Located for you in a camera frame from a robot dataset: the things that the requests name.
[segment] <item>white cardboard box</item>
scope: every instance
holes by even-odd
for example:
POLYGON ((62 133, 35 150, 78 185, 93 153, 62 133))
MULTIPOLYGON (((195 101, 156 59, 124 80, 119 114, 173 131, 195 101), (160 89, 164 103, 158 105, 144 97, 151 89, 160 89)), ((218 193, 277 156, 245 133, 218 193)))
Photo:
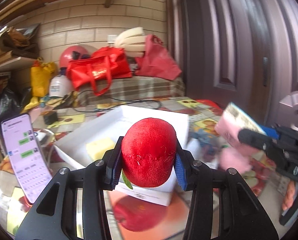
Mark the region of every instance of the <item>white cardboard box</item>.
MULTIPOLYGON (((87 143, 106 137, 117 142, 118 138, 124 136, 134 123, 148 117, 160 118, 170 123, 177 133, 181 147, 185 148, 189 131, 188 115, 135 106, 120 106, 92 121, 86 122, 61 138, 55 143, 55 149, 65 162, 76 169, 83 169, 93 162, 86 151, 85 146, 87 143)), ((129 190, 124 183, 119 182, 116 190, 139 199, 167 206, 171 201, 176 180, 176 174, 172 169, 169 179, 159 187, 141 188, 133 186, 133 190, 129 190)))

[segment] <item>wooden shelf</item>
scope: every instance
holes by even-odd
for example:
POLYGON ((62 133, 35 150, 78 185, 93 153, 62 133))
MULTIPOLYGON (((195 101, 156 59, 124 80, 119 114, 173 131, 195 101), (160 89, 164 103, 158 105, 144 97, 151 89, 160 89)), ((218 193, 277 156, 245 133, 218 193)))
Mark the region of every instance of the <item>wooden shelf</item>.
POLYGON ((8 72, 12 70, 20 70, 31 67, 35 59, 27 57, 17 57, 10 59, 0 65, 0 72, 8 72))

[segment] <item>red tote bag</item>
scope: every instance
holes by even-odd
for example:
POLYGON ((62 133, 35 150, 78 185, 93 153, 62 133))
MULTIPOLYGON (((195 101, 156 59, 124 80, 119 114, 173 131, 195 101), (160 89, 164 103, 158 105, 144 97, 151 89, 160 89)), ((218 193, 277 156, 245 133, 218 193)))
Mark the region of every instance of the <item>red tote bag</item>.
POLYGON ((123 49, 104 47, 95 51, 91 58, 71 60, 66 76, 75 89, 90 83, 94 94, 100 96, 109 89, 112 79, 130 78, 132 73, 123 49), (107 86, 97 91, 96 80, 107 80, 107 86))
POLYGON ((162 45, 157 36, 147 35, 144 57, 135 58, 140 68, 135 72, 137 76, 175 80, 181 74, 181 69, 162 45))

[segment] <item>tiled wall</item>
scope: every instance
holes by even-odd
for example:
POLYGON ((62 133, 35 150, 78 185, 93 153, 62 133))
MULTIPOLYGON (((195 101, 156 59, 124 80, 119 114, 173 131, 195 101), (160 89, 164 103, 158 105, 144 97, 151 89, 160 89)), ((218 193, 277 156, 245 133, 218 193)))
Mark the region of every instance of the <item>tiled wall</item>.
POLYGON ((28 13, 27 20, 16 27, 41 23, 38 43, 44 61, 58 63, 64 49, 86 44, 96 49, 107 46, 108 34, 120 34, 141 26, 145 33, 167 42, 165 0, 65 0, 28 13))

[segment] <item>white helmet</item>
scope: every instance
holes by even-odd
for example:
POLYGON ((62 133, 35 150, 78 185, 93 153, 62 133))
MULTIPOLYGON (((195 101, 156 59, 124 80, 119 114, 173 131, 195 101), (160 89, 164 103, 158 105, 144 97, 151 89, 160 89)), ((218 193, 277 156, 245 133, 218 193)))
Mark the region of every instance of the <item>white helmet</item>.
POLYGON ((71 81, 64 75, 57 75, 52 78, 49 86, 50 97, 61 97, 74 91, 71 81))

